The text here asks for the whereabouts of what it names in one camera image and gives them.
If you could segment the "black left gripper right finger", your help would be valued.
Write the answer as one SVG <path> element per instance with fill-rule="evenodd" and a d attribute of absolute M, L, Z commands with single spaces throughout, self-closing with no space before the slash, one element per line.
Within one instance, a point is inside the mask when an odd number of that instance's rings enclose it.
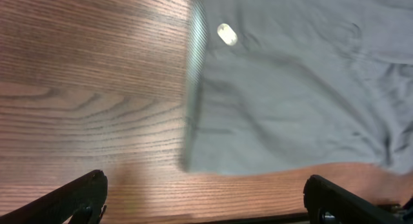
<path fill-rule="evenodd" d="M 311 224 L 407 224 L 406 215 L 399 218 L 319 175 L 307 179 L 303 195 Z"/>

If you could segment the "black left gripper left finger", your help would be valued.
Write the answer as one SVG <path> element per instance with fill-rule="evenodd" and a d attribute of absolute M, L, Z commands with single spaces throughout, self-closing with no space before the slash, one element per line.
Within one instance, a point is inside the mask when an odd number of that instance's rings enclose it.
<path fill-rule="evenodd" d="M 108 179 L 93 170 L 41 198 L 1 216 L 1 223 L 99 224 L 106 210 Z"/>

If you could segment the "grey shorts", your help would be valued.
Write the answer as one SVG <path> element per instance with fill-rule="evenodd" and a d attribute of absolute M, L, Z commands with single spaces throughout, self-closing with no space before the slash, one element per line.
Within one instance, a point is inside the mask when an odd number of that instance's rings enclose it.
<path fill-rule="evenodd" d="M 412 0 L 192 0 L 184 168 L 412 171 Z"/>

